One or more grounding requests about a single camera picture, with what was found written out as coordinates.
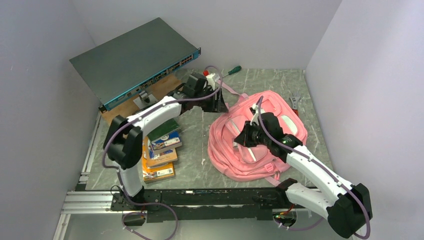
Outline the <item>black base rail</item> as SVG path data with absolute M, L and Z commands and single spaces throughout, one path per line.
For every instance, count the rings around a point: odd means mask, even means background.
M 148 223 L 183 220 L 256 219 L 268 221 L 293 207 L 282 190 L 260 188 L 145 189 L 147 206 L 113 193 L 113 212 L 144 212 Z

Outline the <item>orange bottom book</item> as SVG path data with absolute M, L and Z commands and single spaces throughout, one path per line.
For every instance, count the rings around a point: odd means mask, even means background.
M 143 166 L 142 174 L 143 181 L 148 184 L 174 177 L 175 170 L 174 165 L 172 163 L 155 168 L 147 168 L 146 166 Z

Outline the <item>orange cover book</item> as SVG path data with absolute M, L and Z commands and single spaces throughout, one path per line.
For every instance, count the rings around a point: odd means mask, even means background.
M 177 161 L 177 151 L 175 148 L 155 154 L 151 150 L 150 140 L 145 137 L 142 145 L 142 167 L 143 169 L 154 169 L 166 166 L 171 162 Z

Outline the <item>grey network switch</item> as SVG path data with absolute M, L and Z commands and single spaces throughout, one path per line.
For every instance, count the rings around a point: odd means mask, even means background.
M 160 17 L 69 61 L 101 102 L 101 113 L 147 90 L 201 55 Z

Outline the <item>green handled screwdriver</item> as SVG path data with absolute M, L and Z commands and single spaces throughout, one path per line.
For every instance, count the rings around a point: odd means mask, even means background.
M 233 69 L 229 70 L 226 74 L 222 75 L 221 78 L 236 74 L 242 70 L 242 67 L 240 65 L 234 67 Z

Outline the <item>wooden board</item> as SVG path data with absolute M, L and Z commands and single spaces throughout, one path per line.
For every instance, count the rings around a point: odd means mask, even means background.
M 166 96 L 170 91 L 174 90 L 181 83 L 182 82 L 177 79 L 174 74 L 171 74 L 154 83 L 146 90 L 146 92 L 152 93 L 154 97 L 160 101 L 164 96 Z M 107 110 L 105 112 L 99 111 L 99 115 L 106 121 L 108 125 L 111 124 L 113 118 L 117 115 L 121 115 L 124 118 L 134 115 L 141 111 L 133 102 L 137 96 L 138 93 L 111 110 Z

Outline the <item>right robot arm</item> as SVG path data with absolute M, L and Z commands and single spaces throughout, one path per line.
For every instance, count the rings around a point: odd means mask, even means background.
M 275 194 L 280 207 L 305 207 L 327 220 L 343 238 L 369 238 L 373 216 L 368 188 L 362 183 L 352 184 L 325 166 L 300 139 L 283 132 L 273 113 L 265 112 L 258 120 L 245 121 L 234 141 L 248 148 L 267 147 L 273 156 L 300 171 L 317 187 L 312 190 L 293 179 L 283 181 L 278 185 L 281 190 Z

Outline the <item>blue cover book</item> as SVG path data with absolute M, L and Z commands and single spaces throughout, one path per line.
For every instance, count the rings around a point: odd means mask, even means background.
M 173 131 L 167 135 L 164 135 L 157 141 L 150 143 L 150 148 L 155 154 L 160 154 L 183 145 L 180 138 L 180 134 L 177 131 Z

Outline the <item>dark green book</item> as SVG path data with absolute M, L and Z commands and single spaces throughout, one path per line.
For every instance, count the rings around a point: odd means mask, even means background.
M 163 136 L 178 131 L 180 128 L 181 126 L 178 124 L 178 122 L 174 118 L 172 118 L 162 123 L 150 133 L 148 133 L 147 137 L 151 142 L 156 142 L 160 140 Z

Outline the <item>pink backpack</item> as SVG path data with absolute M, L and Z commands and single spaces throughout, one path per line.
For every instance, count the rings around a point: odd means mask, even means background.
M 244 123 L 252 119 L 250 108 L 260 97 L 263 97 L 261 112 L 273 113 L 284 133 L 292 134 L 306 143 L 308 132 L 301 119 L 279 94 L 266 90 L 250 96 L 240 94 L 229 111 L 210 125 L 207 152 L 215 168 L 232 180 L 248 182 L 266 179 L 277 186 L 281 173 L 290 166 L 273 156 L 264 145 L 248 148 L 234 142 Z

